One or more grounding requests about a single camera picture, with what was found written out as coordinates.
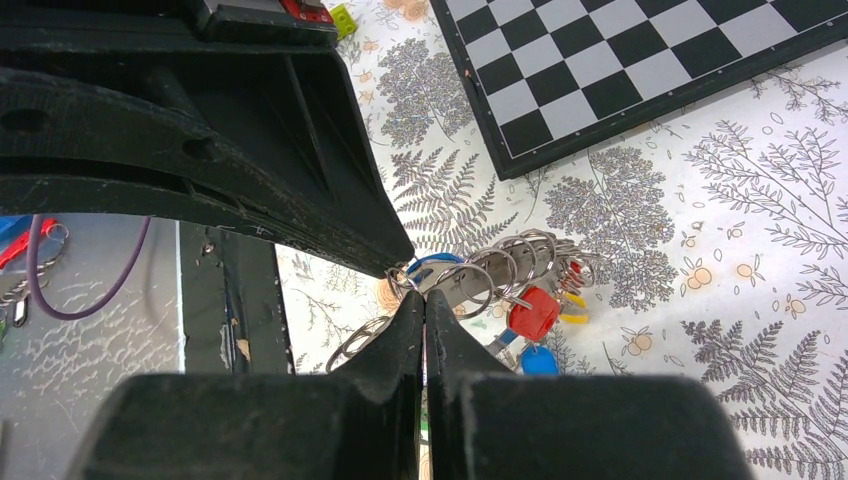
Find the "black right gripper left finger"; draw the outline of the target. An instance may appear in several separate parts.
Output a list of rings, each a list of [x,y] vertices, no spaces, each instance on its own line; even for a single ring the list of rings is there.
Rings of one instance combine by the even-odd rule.
[[[70,479],[414,479],[424,300],[325,375],[145,374],[102,404]]]

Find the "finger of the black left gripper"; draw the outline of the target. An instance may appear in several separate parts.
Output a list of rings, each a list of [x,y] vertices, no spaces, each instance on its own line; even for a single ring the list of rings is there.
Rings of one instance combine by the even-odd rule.
[[[382,191],[391,204],[331,26],[249,13],[217,13],[210,26],[199,30],[188,13],[5,13],[1,72],[73,79],[175,110],[275,171],[291,165],[321,190]],[[403,263],[414,252],[404,232]]]
[[[1,72],[1,211],[187,221],[372,276],[405,260],[405,232],[382,191],[321,190],[175,110],[11,68]]]

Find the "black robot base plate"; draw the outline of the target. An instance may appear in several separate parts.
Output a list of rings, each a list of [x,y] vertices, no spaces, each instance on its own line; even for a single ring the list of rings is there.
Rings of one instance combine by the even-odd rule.
[[[275,245],[188,222],[177,234],[184,371],[292,375]]]

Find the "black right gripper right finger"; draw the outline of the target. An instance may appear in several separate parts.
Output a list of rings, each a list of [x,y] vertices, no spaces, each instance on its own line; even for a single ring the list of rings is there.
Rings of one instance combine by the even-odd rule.
[[[425,300],[436,479],[748,479],[723,409],[682,376],[519,375]]]

